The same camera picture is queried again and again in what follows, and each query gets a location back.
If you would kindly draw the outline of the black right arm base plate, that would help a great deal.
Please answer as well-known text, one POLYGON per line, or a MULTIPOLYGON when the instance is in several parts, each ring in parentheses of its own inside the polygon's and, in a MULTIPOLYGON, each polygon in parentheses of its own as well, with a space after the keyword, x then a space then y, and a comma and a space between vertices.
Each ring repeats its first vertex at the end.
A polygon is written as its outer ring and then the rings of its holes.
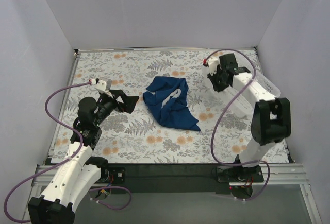
POLYGON ((219 182, 237 182, 246 183, 264 181, 261 167, 259 165, 254 167, 232 167, 232 166, 219 166, 216 168, 217 180, 219 182))

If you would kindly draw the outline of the white plastic basket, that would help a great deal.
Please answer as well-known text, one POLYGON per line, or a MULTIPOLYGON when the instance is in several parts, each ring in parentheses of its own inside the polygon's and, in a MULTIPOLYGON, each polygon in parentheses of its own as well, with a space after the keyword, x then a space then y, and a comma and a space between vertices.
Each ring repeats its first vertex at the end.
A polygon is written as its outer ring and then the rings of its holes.
MULTIPOLYGON (((238 66, 240 67, 247 67, 251 73, 253 73, 253 67, 248 62, 248 60, 241 55, 240 53, 237 53, 235 51, 224 51, 224 54, 230 54, 234 53, 236 57, 236 61, 238 63, 238 66)), ((270 92, 276 97, 281 96, 281 91, 279 88, 272 83, 263 73, 262 70, 259 68, 258 60, 256 58, 256 55, 252 53, 249 56, 250 60, 253 62, 256 68, 256 77, 255 81, 258 82, 265 90, 270 92)), ((239 91, 235 90, 232 87, 227 87, 222 92, 214 92, 214 95, 216 97, 219 97, 224 103, 228 103, 239 91)), ((253 114, 254 105, 250 103, 250 101, 245 97, 246 91, 244 91, 230 106, 230 109, 238 116, 238 117, 244 117, 246 115, 250 116, 253 114)))

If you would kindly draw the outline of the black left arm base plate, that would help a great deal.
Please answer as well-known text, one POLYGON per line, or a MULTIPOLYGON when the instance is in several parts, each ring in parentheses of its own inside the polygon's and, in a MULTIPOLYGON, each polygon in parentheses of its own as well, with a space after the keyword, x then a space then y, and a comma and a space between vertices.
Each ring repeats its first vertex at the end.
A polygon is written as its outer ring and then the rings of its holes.
POLYGON ((122 183, 125 177, 124 167, 98 167, 96 165, 85 165, 80 172, 77 183, 122 183))

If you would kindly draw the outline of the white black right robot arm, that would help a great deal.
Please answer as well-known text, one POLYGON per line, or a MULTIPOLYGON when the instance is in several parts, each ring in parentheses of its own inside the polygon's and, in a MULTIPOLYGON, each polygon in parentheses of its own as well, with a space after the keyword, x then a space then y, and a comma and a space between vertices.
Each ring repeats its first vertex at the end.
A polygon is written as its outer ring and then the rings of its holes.
POLYGON ((252 175, 251 167, 262 162, 264 155, 276 144, 291 135, 291 105, 287 98, 279 98, 265 89, 257 80, 257 71, 239 66, 236 51, 215 58, 210 54, 203 66, 208 69, 208 79, 214 91, 222 92, 228 87, 237 91, 224 111, 243 96, 253 107, 251 139, 246 149, 231 164, 234 177, 245 181, 252 175))

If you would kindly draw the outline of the blue printed t shirt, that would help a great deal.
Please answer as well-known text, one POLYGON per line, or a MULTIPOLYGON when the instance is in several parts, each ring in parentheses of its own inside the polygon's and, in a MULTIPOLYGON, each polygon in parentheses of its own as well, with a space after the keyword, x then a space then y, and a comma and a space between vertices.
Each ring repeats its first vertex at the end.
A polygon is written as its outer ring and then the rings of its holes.
POLYGON ((188 90, 185 78, 156 76, 143 93, 143 100, 159 125, 199 132, 199 121, 188 108, 188 90))

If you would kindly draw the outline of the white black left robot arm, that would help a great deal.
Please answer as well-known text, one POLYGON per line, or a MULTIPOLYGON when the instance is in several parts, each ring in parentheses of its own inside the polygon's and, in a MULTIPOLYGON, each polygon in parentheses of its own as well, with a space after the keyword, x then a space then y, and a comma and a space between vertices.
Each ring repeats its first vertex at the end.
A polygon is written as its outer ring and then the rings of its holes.
POLYGON ((109 179, 108 161, 92 156, 102 134, 100 125, 112 111, 132 113, 139 97, 121 90, 99 93, 98 100, 85 97, 79 102, 66 157, 46 189, 28 203, 32 223, 73 223, 77 207, 92 185, 109 179))

